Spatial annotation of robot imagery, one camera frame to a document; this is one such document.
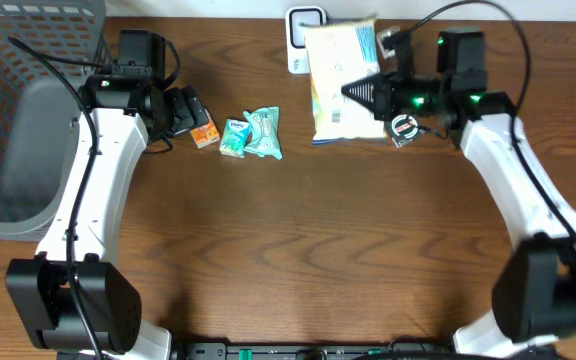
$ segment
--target round label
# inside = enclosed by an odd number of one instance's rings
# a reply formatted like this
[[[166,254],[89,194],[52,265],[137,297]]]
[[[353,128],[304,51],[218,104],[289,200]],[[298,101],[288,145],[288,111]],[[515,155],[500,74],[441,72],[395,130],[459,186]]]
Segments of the round label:
[[[397,116],[390,126],[392,133],[399,138],[412,139],[419,133],[419,123],[410,115]]]

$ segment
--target teal wrapper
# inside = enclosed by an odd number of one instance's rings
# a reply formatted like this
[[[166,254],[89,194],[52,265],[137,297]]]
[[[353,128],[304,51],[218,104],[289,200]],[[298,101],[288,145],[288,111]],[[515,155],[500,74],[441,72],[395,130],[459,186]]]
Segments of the teal wrapper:
[[[242,158],[245,156],[244,146],[250,134],[250,124],[244,121],[228,120],[224,135],[219,145],[219,151],[228,156]]]
[[[262,108],[252,114],[245,111],[244,116],[252,127],[252,140],[244,151],[260,157],[271,155],[281,160],[281,147],[277,136],[279,128],[279,108]]]

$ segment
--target green light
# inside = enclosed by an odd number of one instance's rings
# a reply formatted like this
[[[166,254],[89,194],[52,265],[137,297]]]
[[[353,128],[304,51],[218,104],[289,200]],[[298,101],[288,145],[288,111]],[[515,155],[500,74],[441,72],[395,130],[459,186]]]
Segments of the green light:
[[[412,102],[413,102],[413,104],[415,104],[416,107],[420,107],[421,105],[423,105],[426,102],[426,99],[422,98],[422,97],[413,98]]]

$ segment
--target wooden tabletop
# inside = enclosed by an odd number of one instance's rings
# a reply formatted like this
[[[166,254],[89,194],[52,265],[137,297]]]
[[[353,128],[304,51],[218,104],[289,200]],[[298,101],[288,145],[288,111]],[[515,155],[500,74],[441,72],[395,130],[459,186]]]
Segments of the wooden tabletop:
[[[395,24],[411,22],[378,22]],[[463,24],[415,33],[419,73],[434,75],[437,31]],[[490,89],[515,98],[524,66],[516,35],[505,22],[477,25]],[[108,19],[114,51],[122,28],[174,42],[177,85],[197,88],[220,130],[244,110],[281,108],[281,161],[197,150],[189,136],[139,161],[120,257],[145,319],[191,340],[380,342],[444,337],[490,308],[510,242],[482,178],[449,142],[313,147],[309,78],[288,73],[281,20]],[[521,115],[576,209],[576,23],[525,29],[534,63]],[[4,288],[10,259],[35,246],[0,241],[0,358],[54,358],[30,345]],[[576,337],[559,349],[576,358]]]

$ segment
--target small snack packet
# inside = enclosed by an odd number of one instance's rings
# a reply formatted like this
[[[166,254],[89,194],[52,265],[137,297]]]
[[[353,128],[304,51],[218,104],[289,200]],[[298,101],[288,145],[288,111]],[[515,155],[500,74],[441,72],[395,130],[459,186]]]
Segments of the small snack packet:
[[[212,121],[212,116],[208,109],[206,109],[206,115],[208,115],[208,124],[190,130],[190,136],[195,140],[198,149],[219,141],[219,130],[217,130],[215,123]]]
[[[219,145],[219,151],[228,156],[244,157],[244,146],[246,145],[249,134],[249,123],[228,119],[228,121],[226,121],[226,127],[224,128],[221,145]]]
[[[244,111],[246,120],[252,126],[252,140],[244,151],[257,154],[260,157],[272,155],[281,160],[281,148],[277,129],[279,127],[279,108],[262,108],[252,114]]]

